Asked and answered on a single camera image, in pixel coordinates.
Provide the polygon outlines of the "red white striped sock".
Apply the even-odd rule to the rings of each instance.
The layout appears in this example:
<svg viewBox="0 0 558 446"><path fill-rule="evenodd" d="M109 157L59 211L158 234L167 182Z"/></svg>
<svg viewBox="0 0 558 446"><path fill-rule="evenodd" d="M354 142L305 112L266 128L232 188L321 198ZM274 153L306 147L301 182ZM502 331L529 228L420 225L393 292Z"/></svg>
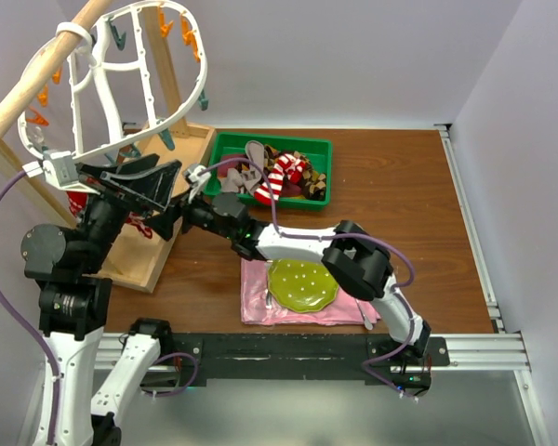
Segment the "red white striped sock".
<svg viewBox="0 0 558 446"><path fill-rule="evenodd" d="M306 169L307 162L286 153L280 155L268 175L254 191L254 198L262 204L270 205L280 199L285 180L291 184L298 183Z"/></svg>
<svg viewBox="0 0 558 446"><path fill-rule="evenodd" d="M135 228L144 238L148 240L153 238L153 229L145 224L142 216L131 212L126 218L125 224Z"/></svg>

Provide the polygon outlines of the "purple yellow striped sock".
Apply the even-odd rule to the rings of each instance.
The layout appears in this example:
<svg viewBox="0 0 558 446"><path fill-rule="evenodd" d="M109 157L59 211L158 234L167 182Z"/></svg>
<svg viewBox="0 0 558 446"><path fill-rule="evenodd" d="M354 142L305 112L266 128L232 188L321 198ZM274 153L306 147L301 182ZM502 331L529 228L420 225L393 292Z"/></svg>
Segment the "purple yellow striped sock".
<svg viewBox="0 0 558 446"><path fill-rule="evenodd" d="M230 169L237 170L241 164L238 161L238 158L241 158L241 155L239 153L223 156L221 160L224 162L224 165L220 166L217 169L218 177L225 178L226 176L228 176L228 171Z"/></svg>

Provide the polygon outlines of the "brown white striped sock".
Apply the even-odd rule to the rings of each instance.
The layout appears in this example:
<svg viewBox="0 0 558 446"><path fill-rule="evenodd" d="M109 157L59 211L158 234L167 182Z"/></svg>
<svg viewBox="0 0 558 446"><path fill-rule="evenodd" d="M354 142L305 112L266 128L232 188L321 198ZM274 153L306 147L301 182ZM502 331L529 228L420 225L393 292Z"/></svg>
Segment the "brown white striped sock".
<svg viewBox="0 0 558 446"><path fill-rule="evenodd" d="M226 177L220 183L221 192L233 192L252 195L259 187L261 174L256 170L238 171L229 168Z"/></svg>
<svg viewBox="0 0 558 446"><path fill-rule="evenodd" d="M255 189L261 181L261 173L256 168L264 166L265 150L264 145L256 140L250 140L245 145L246 158L249 164L243 164L242 177L247 191Z"/></svg>

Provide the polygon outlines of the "brown argyle sock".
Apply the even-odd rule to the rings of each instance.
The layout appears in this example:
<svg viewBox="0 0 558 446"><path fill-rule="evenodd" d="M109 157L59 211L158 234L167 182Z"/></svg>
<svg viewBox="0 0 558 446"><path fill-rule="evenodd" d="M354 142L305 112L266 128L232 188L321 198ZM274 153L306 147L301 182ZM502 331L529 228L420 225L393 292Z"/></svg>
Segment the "brown argyle sock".
<svg viewBox="0 0 558 446"><path fill-rule="evenodd" d="M319 173L312 165L311 160L303 153L295 152L296 157L305 163L301 179L298 183L301 195L306 200L322 201L326 198L327 176Z"/></svg>

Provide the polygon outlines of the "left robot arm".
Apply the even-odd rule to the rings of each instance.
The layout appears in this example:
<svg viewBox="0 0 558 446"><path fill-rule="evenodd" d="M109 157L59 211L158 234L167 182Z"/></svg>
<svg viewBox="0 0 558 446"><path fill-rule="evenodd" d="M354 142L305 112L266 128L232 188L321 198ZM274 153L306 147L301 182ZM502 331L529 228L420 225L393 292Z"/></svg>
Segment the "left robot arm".
<svg viewBox="0 0 558 446"><path fill-rule="evenodd" d="M179 161L147 155L115 166L44 160L46 178L82 190L87 202L77 225L35 226L21 242L24 274L40 293L38 329L53 374L45 378L35 444L118 445L122 418L152 364L168 362L175 345L168 321L138 319L120 359L99 390L93 388L113 282L98 277L131 213L165 211Z"/></svg>

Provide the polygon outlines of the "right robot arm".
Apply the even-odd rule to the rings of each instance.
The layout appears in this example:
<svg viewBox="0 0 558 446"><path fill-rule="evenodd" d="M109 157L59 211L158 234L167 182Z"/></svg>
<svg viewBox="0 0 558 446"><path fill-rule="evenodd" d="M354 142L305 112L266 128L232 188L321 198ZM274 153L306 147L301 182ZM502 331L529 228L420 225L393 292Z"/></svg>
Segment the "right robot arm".
<svg viewBox="0 0 558 446"><path fill-rule="evenodd" d="M147 218L145 225L166 238L177 220L183 232L197 227L228 239L245 260L290 259L323 265L345 293L378 312L401 362L415 365L428 355L432 329L402 294L415 280L413 265L356 223L342 220L321 230L280 227L275 221L251 216L235 194L221 193L211 202L178 196L164 212Z"/></svg>

